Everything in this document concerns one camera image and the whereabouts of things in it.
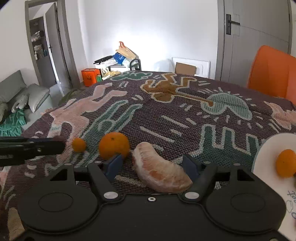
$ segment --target blue plastic bag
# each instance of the blue plastic bag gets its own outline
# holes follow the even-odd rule
[[[122,64],[122,62],[124,61],[125,57],[123,55],[121,55],[120,53],[116,53],[115,55],[113,55],[113,58],[117,61],[117,63]]]

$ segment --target orange chair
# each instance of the orange chair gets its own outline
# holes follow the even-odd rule
[[[262,46],[253,62],[248,88],[296,104],[296,58]]]

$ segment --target plate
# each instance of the plate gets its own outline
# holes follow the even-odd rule
[[[279,232],[291,241],[296,240],[296,178],[281,178],[278,176],[275,163],[279,154],[291,149],[296,152],[296,135],[280,133],[267,139],[258,150],[252,172],[275,190],[286,203],[286,215]]]

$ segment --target silver screw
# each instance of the silver screw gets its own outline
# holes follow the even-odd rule
[[[187,199],[197,199],[199,198],[199,194],[197,192],[187,192],[185,193],[185,198]]]
[[[107,199],[115,199],[118,197],[118,193],[116,192],[106,192],[104,193],[104,197]]]
[[[155,202],[156,201],[156,198],[155,197],[148,197],[148,201]]]

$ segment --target orange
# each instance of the orange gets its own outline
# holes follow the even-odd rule
[[[86,149],[86,143],[82,138],[75,138],[72,142],[72,147],[75,152],[84,152]]]
[[[110,132],[103,136],[99,143],[99,153],[104,160],[109,160],[114,154],[120,153],[124,158],[129,153],[128,138],[119,132]]]
[[[287,149],[280,153],[276,160],[276,171],[283,178],[293,177],[296,173],[296,154]]]

